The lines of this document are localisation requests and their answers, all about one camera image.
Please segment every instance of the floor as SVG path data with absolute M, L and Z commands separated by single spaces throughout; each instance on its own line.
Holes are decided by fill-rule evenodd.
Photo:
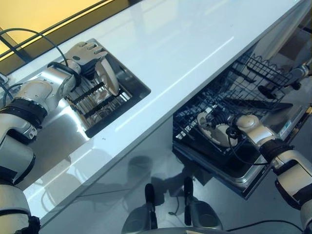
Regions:
M 42 227 L 41 234 L 118 234 L 130 211 L 143 205 L 144 186 L 153 183 L 156 190 L 158 227 L 184 226 L 183 179 L 190 171 L 170 151 L 163 129 L 170 128 L 168 120 L 151 137 L 127 155 L 114 169 L 103 176 L 86 193 L 51 222 Z M 293 140 L 293 145 L 312 160 L 312 118 Z M 270 172 L 248 200 L 206 173 L 203 186 L 194 181 L 194 195 L 206 201 L 216 211 L 225 230 L 263 219 L 283 219 L 301 227 L 300 212 L 291 208 L 274 186 L 275 175 Z M 269 223 L 238 230 L 236 234 L 296 234 L 298 230 L 283 223 Z

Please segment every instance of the stainless steel sink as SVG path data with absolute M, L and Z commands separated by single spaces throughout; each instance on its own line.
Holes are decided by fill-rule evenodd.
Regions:
M 94 39 L 88 42 L 100 45 Z M 62 99 L 57 109 L 44 120 L 37 140 L 30 144 L 36 155 L 36 163 L 24 181 L 18 184 L 22 190 L 62 160 L 68 160 L 70 163 L 70 153 L 150 93 L 150 89 L 110 53 L 106 58 L 119 82 L 118 95 L 113 96 L 95 73 L 94 80 L 83 79 L 81 86 L 75 92 Z M 43 68 L 29 75 L 22 82 L 30 80 Z M 86 104 L 84 99 L 96 101 L 86 109 L 85 106 L 83 108 L 81 106 Z

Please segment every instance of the white plate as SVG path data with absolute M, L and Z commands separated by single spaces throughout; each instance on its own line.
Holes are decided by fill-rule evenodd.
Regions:
M 201 112 L 197 116 L 197 122 L 199 124 L 198 126 L 201 132 L 213 143 L 223 147 L 229 147 L 230 145 L 228 141 L 228 135 L 226 134 L 226 130 L 228 129 L 229 126 L 227 124 L 219 124 L 215 127 L 215 129 L 213 128 L 204 129 L 201 127 L 201 124 L 206 123 L 206 115 L 207 115 L 206 112 Z M 237 139 L 230 138 L 230 141 L 232 146 L 237 145 Z

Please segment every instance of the dishwasher rack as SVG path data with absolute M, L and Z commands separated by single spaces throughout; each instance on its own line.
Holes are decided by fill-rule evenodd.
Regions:
M 182 141 L 185 136 L 188 141 L 195 141 L 198 136 L 207 139 L 196 119 L 199 113 L 207 110 L 218 108 L 229 114 L 254 114 L 262 118 L 283 106 L 280 103 L 285 95 L 283 88 L 290 79 L 291 74 L 284 73 L 262 57 L 249 52 L 243 54 L 174 113 L 174 140 Z M 234 150 L 237 151 L 245 141 L 241 136 Z M 230 148 L 208 139 L 207 144 L 225 157 L 233 154 Z

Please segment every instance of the yellow wall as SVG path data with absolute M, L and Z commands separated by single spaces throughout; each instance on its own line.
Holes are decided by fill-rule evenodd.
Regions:
M 42 31 L 99 0 L 0 0 L 0 28 L 28 28 Z M 9 32 L 20 43 L 32 36 L 28 32 Z M 0 54 L 7 47 L 0 43 Z
M 9 48 L 0 41 L 0 54 L 7 51 Z

